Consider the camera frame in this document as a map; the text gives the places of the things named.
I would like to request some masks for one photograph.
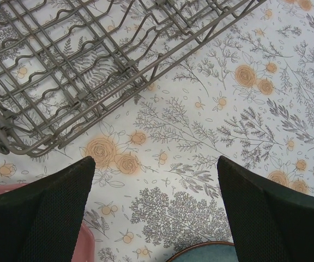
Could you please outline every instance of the floral tablecloth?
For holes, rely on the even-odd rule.
[[[131,16],[141,19],[138,8]],[[26,63],[14,73],[30,72]],[[141,96],[64,150],[0,156],[0,184],[32,182],[92,156],[84,219],[96,260],[106,262],[165,261],[196,243],[232,241],[220,155],[314,196],[314,0],[268,0]]]

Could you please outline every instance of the dish rack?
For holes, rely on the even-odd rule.
[[[1,0],[0,153],[65,148],[263,2]]]

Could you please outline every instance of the orange rose print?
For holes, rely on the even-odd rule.
[[[116,146],[113,142],[105,138],[92,140],[86,149],[86,156],[91,156],[95,160],[96,168],[109,166],[117,154]]]
[[[277,72],[277,66],[275,63],[270,62],[266,65],[266,70],[274,74]]]
[[[118,240],[115,240],[115,242],[118,242],[118,241],[122,241],[126,244],[129,244],[133,238],[134,238],[134,234],[132,232],[129,232],[128,230],[126,231],[125,234],[123,234],[122,232],[119,232],[123,237],[118,239]]]
[[[119,171],[126,175],[133,174],[138,168],[136,157],[133,157],[130,154],[118,154],[114,157],[114,161],[116,162]]]
[[[255,35],[260,35],[260,36],[263,36],[263,37],[265,36],[265,32],[262,31],[260,28],[259,29],[255,29],[254,32],[255,32]]]
[[[313,7],[311,0],[298,0],[298,4],[304,11],[310,11]]]
[[[134,24],[134,30],[137,31],[138,29],[139,29],[139,25]]]
[[[125,30],[126,30],[127,33],[130,32],[131,31],[131,27],[130,26],[126,26]]]
[[[159,164],[164,165],[166,163],[166,160],[168,159],[167,154],[163,151],[160,155],[159,155]]]
[[[227,104],[226,99],[223,97],[220,98],[218,102],[218,109],[222,110],[226,104]]]
[[[23,79],[26,74],[27,74],[27,69],[26,69],[26,67],[21,67],[21,68],[19,68],[19,70],[17,71],[17,77],[20,78],[20,79]]]
[[[300,159],[297,161],[295,166],[297,167],[299,171],[305,171],[307,164],[306,164],[306,161],[304,161],[303,159]]]
[[[25,29],[26,30],[26,32],[24,32],[24,34],[28,34],[29,32],[29,30],[31,30],[31,31],[35,31],[35,28],[34,27],[32,27],[30,24],[28,24],[28,27],[27,26],[22,26],[22,28],[23,29]],[[29,37],[28,37],[28,39],[34,39],[35,37],[33,36],[33,35],[30,35]]]
[[[74,129],[75,134],[79,133],[83,128],[84,128],[84,126],[75,127],[75,129]]]
[[[261,93],[265,94],[266,96],[272,94],[274,90],[272,82],[268,80],[261,80],[258,84],[258,88]]]
[[[107,27],[107,30],[108,30],[109,32],[112,31],[112,30],[114,30],[114,29],[116,28],[116,26],[114,25],[113,20],[111,20],[111,23],[112,23],[112,25],[109,25],[109,26]]]
[[[11,177],[16,172],[16,166],[14,164],[4,164],[0,166],[0,176],[1,177]]]
[[[293,140],[287,141],[286,146],[287,146],[289,151],[293,151],[293,149],[294,149],[294,141]]]
[[[256,74],[248,65],[241,65],[235,70],[235,79],[244,87],[252,87],[256,82]]]
[[[143,256],[149,256],[151,258],[152,251],[145,246],[144,248],[138,248],[136,251],[133,251],[133,253],[137,254],[137,258],[143,257]]]
[[[155,88],[155,83],[152,83],[147,87],[148,90],[152,91]]]
[[[267,9],[265,11],[265,15],[264,15],[264,18],[267,20],[267,19],[270,19],[272,17],[273,13],[272,13],[272,10],[271,9]]]
[[[104,215],[108,215],[111,213],[111,208],[109,206],[104,206],[102,207],[101,211]]]
[[[204,106],[205,106],[205,105],[202,103],[201,98],[198,97],[198,102],[195,103],[195,107],[204,110]]]
[[[285,187],[289,184],[288,177],[281,171],[273,171],[267,178]]]
[[[297,192],[308,194],[309,188],[304,180],[296,180],[289,184],[289,187]]]
[[[113,213],[117,212],[117,211],[118,211],[118,207],[113,205],[113,206],[111,207],[111,211],[112,211]]]
[[[129,137],[130,137],[130,142],[135,145],[142,145],[146,141],[146,135],[141,132],[138,133],[137,131],[135,131],[134,135],[130,135]]]

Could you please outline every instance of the pink object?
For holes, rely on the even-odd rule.
[[[17,189],[26,184],[6,184],[0,186],[0,194]],[[90,229],[84,224],[81,225],[78,234],[77,244],[75,247],[72,262],[94,262],[94,236]]]

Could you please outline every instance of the teal object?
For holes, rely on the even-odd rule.
[[[236,250],[232,245],[203,243],[186,249],[170,262],[238,262]]]

